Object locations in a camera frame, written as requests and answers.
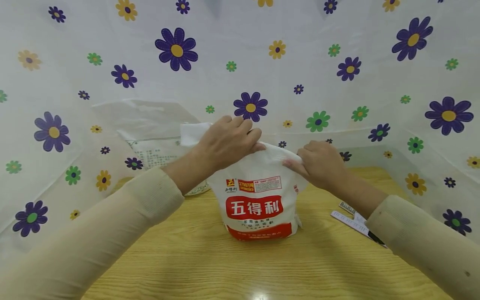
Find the table surface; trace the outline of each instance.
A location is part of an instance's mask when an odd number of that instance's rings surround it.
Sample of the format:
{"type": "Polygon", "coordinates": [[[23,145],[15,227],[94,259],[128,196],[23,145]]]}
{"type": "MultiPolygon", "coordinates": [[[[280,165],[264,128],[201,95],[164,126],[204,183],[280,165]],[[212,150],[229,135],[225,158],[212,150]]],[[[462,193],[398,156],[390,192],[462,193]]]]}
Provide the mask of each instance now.
{"type": "MultiPolygon", "coordinates": [[[[405,193],[380,168],[353,169],[381,190],[405,193]]],[[[147,231],[84,300],[450,299],[390,250],[333,219],[340,200],[309,186],[298,195],[303,229],[287,239],[240,242],[214,194],[187,197],[147,231]]]]}

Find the white plastic bag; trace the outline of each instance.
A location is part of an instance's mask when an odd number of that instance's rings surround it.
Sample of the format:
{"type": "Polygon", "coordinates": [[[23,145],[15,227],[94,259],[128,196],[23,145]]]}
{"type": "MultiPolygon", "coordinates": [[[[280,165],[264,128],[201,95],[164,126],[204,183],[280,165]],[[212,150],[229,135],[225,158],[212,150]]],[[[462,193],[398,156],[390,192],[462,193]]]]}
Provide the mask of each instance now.
{"type": "MultiPolygon", "coordinates": [[[[194,146],[210,125],[181,125],[181,144],[194,146]]],[[[248,155],[207,179],[225,227],[238,240],[286,238],[301,226],[295,202],[307,181],[282,165],[286,158],[301,159],[288,150],[264,145],[265,151],[248,155]]]]}

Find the sleeve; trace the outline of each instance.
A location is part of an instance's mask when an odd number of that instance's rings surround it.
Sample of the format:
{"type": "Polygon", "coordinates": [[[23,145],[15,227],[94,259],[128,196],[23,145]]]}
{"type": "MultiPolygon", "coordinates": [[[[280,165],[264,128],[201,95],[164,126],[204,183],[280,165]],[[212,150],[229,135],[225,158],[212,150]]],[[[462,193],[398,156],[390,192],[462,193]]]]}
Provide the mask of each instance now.
{"type": "Polygon", "coordinates": [[[0,299],[80,299],[151,226],[183,203],[175,183],[153,168],[125,183],[0,278],[0,299]]]}
{"type": "Polygon", "coordinates": [[[453,299],[480,295],[480,246],[398,196],[388,196],[366,226],[395,255],[453,299]]]}

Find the finger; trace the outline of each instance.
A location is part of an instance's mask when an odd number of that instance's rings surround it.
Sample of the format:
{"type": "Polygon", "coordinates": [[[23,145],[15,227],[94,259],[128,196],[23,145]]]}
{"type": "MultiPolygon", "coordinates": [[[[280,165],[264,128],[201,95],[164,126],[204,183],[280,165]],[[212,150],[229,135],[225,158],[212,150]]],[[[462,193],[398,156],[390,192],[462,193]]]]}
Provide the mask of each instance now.
{"type": "Polygon", "coordinates": [[[295,160],[286,159],[282,162],[282,165],[294,171],[295,173],[300,174],[305,179],[307,179],[309,176],[307,169],[305,169],[305,166],[299,162],[296,162],[295,160]]]}

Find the floral backdrop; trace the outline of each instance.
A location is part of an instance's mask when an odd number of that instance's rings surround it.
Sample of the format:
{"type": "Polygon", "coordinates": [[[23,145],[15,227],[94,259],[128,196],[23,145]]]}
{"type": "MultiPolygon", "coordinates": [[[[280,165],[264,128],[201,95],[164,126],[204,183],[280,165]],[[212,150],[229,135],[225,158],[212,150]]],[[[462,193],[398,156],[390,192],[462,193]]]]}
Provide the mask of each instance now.
{"type": "Polygon", "coordinates": [[[480,242],[477,1],[4,2],[0,269],[143,171],[91,109],[124,99],[327,141],[480,242]]]}

